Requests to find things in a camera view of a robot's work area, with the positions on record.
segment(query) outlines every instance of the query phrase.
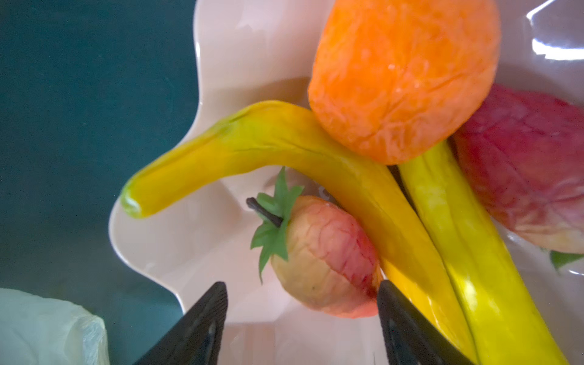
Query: plastic bag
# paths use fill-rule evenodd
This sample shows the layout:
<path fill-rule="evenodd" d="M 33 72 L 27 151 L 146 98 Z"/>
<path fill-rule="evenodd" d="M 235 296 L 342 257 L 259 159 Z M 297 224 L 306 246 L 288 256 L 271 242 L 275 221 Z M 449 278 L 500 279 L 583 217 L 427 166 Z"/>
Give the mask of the plastic bag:
<path fill-rule="evenodd" d="M 0 365 L 109 365 L 103 320 L 68 301 L 0 288 Z"/>

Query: banana tip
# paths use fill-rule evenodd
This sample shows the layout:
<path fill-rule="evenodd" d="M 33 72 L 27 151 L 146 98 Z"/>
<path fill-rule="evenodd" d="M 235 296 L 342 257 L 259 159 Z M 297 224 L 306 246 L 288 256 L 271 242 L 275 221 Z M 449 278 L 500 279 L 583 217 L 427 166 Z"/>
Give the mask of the banana tip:
<path fill-rule="evenodd" d="M 125 186 L 121 191 L 120 203 L 126 214 L 128 214 L 130 217 L 143 218 L 142 208 L 140 207 L 140 204 L 132 198 L 127 186 Z"/>

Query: yellow banana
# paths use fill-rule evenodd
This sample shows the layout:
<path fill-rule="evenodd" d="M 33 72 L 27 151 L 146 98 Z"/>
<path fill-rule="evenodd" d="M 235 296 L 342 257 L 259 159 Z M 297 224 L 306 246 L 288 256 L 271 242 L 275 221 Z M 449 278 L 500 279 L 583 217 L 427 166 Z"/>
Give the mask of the yellow banana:
<path fill-rule="evenodd" d="M 387 277 L 477 362 L 442 259 L 387 167 L 335 142 L 307 109 L 261 102 L 220 120 L 133 176 L 121 203 L 129 215 L 147 217 L 206 184 L 266 165 L 292 167 L 324 186 L 360 221 Z"/>
<path fill-rule="evenodd" d="M 444 260 L 479 362 L 568 364 L 448 144 L 441 142 L 399 171 Z"/>

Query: green leaf under fruit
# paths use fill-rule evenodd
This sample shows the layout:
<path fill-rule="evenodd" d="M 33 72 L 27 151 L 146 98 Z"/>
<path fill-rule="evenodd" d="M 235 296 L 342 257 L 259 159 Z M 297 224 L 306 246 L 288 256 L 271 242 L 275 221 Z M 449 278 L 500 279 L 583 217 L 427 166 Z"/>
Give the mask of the green leaf under fruit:
<path fill-rule="evenodd" d="M 584 255 L 579 253 L 563 253 L 558 251 L 550 251 L 550 260 L 556 270 L 559 270 L 561 267 L 569 263 L 578 261 L 583 257 Z"/>

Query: ceramic bowl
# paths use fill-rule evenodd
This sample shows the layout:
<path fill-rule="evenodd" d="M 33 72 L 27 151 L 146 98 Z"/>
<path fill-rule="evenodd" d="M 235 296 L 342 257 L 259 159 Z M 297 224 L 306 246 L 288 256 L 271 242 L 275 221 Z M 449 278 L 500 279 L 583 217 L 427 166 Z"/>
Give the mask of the ceramic bowl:
<path fill-rule="evenodd" d="M 306 90 L 333 0 L 198 0 L 194 46 L 200 102 L 183 140 L 253 102 L 308 106 Z M 503 42 L 497 81 L 584 102 L 584 2 L 499 1 Z M 258 219 L 245 199 L 271 193 L 279 168 L 223 179 L 144 220 L 116 202 L 110 239 L 128 266 L 164 286 L 183 310 L 218 280 L 229 311 L 220 364 L 387 364 L 378 318 L 339 319 L 293 300 L 249 242 Z M 293 182 L 319 187 L 300 174 Z M 572 364 L 584 363 L 584 264 L 556 272 L 548 253 L 504 229 L 515 263 Z"/>

